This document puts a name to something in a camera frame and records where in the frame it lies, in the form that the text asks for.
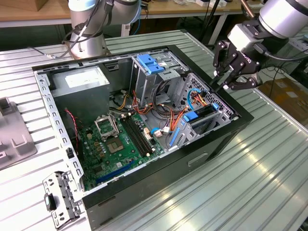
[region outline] wooden table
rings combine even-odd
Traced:
[[[207,15],[209,15],[210,12],[211,8],[209,7]],[[209,43],[214,44],[229,14],[241,13],[241,4],[239,0],[227,3],[226,7],[218,7],[214,15],[220,15],[220,17]],[[201,7],[196,3],[178,5],[173,0],[166,2],[153,0],[149,3],[149,13],[147,18],[177,18],[205,16],[205,14],[206,7]],[[142,10],[141,19],[144,18],[146,18],[146,12]],[[0,27],[41,26],[70,23],[70,11],[66,0],[49,0],[38,12],[0,6]],[[128,36],[129,29],[129,25],[122,25],[121,36]]]

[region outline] metal table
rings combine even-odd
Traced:
[[[176,44],[212,76],[213,54],[187,33],[107,40],[112,53],[167,44]],[[62,45],[40,49],[65,51]],[[17,103],[38,149],[36,155],[0,171],[1,230],[54,230],[42,180],[66,168],[30,69],[54,62],[28,49],[0,52],[0,97]],[[100,230],[272,231],[301,225],[308,216],[308,131],[258,90],[231,92],[231,97],[255,119],[223,153]],[[83,216],[64,230],[90,228]]]

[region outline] gray plastic part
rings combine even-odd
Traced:
[[[0,99],[0,170],[37,152],[14,102]]]

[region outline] black cable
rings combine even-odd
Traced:
[[[216,11],[216,9],[217,9],[218,4],[219,4],[219,0],[216,0],[215,3],[214,3],[214,6],[213,6],[213,8],[212,8],[211,14],[210,14],[210,16],[209,16],[209,20],[206,21],[205,27],[203,27],[202,30],[201,30],[201,34],[200,34],[200,37],[199,37],[199,41],[200,41],[200,42],[203,40],[203,37],[205,36],[205,33],[206,33],[207,29],[208,29],[208,26],[209,26],[209,24],[210,24],[210,21],[211,21],[212,18],[214,17],[214,13],[215,13],[215,11]]]
[[[294,62],[294,61],[300,61],[303,59],[308,58],[308,54],[302,57],[298,57],[298,58],[282,58],[282,57],[277,57],[275,55],[272,54],[266,54],[267,57],[272,58],[272,59],[276,59],[276,60],[280,60],[280,61],[285,61],[285,62]]]
[[[209,6],[210,6],[210,2],[207,3],[206,13],[205,13],[205,16],[204,16],[204,20],[203,20],[202,26],[204,25],[204,23],[205,23],[205,21],[206,21],[206,17],[207,17],[208,7],[209,7]]]
[[[98,0],[98,1],[95,3],[94,9],[93,9],[93,11],[91,11],[91,14],[90,14],[90,16],[88,17],[88,19],[86,20],[85,25],[83,26],[83,28],[84,28],[85,26],[88,26],[88,25],[90,24],[90,21],[91,21],[92,17],[94,16],[94,14],[97,12],[98,7],[99,7],[100,4],[101,4],[101,0]],[[66,54],[68,54],[68,53],[72,50],[72,48],[78,43],[79,39],[80,39],[80,36],[77,37],[77,39],[73,42],[73,44],[67,49],[66,52],[64,52],[62,55],[60,55],[59,58],[62,58],[62,57],[64,57]]]
[[[271,97],[271,93],[273,92],[274,81],[275,81],[276,75],[277,75],[277,73],[278,73],[278,70],[279,70],[279,69],[277,69],[277,71],[276,71],[276,73],[275,73],[275,75],[274,75],[273,82],[271,83],[270,92],[269,92],[269,99],[270,99],[270,97]]]
[[[104,18],[103,18],[103,20],[102,20],[102,23],[101,23],[101,25],[99,26],[99,28],[98,28],[98,30],[97,30],[96,32],[94,32],[94,33],[91,34],[89,37],[86,37],[86,38],[83,39],[83,40],[78,40],[77,43],[81,43],[81,42],[87,41],[87,40],[89,40],[90,38],[93,38],[95,35],[97,35],[97,34],[100,32],[100,30],[101,30],[103,24],[105,23],[106,18],[107,18],[107,15],[108,15],[108,14],[105,13]]]
[[[94,9],[93,9],[93,11],[91,11],[90,16],[88,17],[88,19],[87,19],[84,23],[82,23],[82,24],[84,24],[84,26],[82,27],[81,30],[83,30],[83,28],[84,28],[85,26],[87,27],[87,26],[89,25],[89,23],[90,23],[92,17],[93,17],[94,14],[97,12],[100,3],[101,3],[101,0],[98,0],[98,1],[95,3]],[[106,20],[106,17],[107,17],[107,13],[105,14],[103,23],[104,23],[104,21]],[[98,32],[95,32],[95,33],[92,34],[90,37],[88,37],[88,38],[86,38],[86,39],[84,39],[84,40],[82,40],[82,41],[79,41],[80,36],[78,36],[77,39],[72,43],[72,45],[66,50],[66,52],[64,52],[64,53],[63,53],[62,55],[60,55],[59,57],[57,57],[57,56],[55,56],[55,55],[52,55],[52,54],[45,54],[45,53],[42,53],[42,52],[40,52],[40,53],[46,55],[46,56],[49,57],[49,58],[53,58],[53,59],[63,58],[64,56],[66,56],[66,55],[72,50],[72,48],[73,48],[78,42],[84,42],[84,41],[86,41],[86,40],[89,40],[90,38],[92,38],[93,36],[95,36]]]
[[[164,118],[164,117],[162,117],[162,118],[159,118],[158,116],[155,116],[154,115],[154,112],[156,112],[155,110],[151,110],[151,113],[152,113],[152,115],[155,117],[155,118],[157,118],[157,119],[159,119],[159,120],[168,120],[167,118]]]
[[[308,51],[308,49],[306,49],[306,50],[304,50],[304,51],[301,51],[301,52],[297,53],[297,54],[294,55],[293,57],[298,56],[299,54],[301,54],[301,53],[303,53],[303,52],[306,52],[306,51]],[[271,97],[271,94],[272,94],[272,91],[273,91],[274,81],[275,81],[275,78],[276,78],[276,76],[277,76],[277,73],[278,73],[278,71],[282,68],[282,66],[283,66],[286,62],[287,62],[287,61],[283,62],[283,63],[280,65],[280,67],[277,68],[277,71],[276,71],[276,73],[275,73],[275,75],[274,75],[274,78],[273,78],[273,82],[272,82],[272,84],[271,84],[271,88],[270,88],[270,92],[269,92],[269,98]]]
[[[158,86],[154,89],[154,92],[153,92],[153,109],[163,118],[165,117],[169,117],[171,116],[171,111],[170,112],[166,112],[166,111],[161,111],[159,108],[158,108],[158,105],[156,104],[156,96],[158,94],[159,91],[161,91],[162,89],[164,89],[164,87],[166,86],[166,84],[168,83],[169,81],[161,81]],[[176,115],[178,113],[180,113],[181,111],[174,111],[173,114]]]
[[[41,52],[40,50],[38,50],[38,49],[36,49],[36,48],[34,48],[34,47],[28,47],[28,48],[31,48],[31,49],[37,51],[38,53],[41,53],[41,54],[45,55],[45,53]]]
[[[270,78],[274,79],[274,77],[272,77],[272,76],[266,74],[265,72],[262,71],[262,73],[265,74],[267,77],[270,77]],[[290,78],[289,78],[289,80],[291,80],[291,81],[294,82],[294,83],[298,83],[298,81],[292,80],[292,79],[290,79]]]

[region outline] blue pcie slot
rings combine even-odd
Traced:
[[[176,131],[175,131],[175,133],[174,133],[174,136],[173,136],[173,138],[172,138],[172,140],[171,140],[171,142],[170,142],[170,147],[172,147],[175,138],[178,136],[179,131],[180,131],[180,128],[177,127],[177,129],[176,129]]]
[[[96,179],[96,183],[99,184],[99,183],[102,183],[106,180],[109,180],[110,178],[112,177],[115,177],[116,175],[119,175],[125,171],[127,171],[128,169],[130,169],[130,166],[134,163],[135,161],[132,161],[130,162],[128,165],[125,165],[119,169],[117,169],[116,171],[113,171],[105,176],[102,176],[102,177],[99,177],[98,179]]]

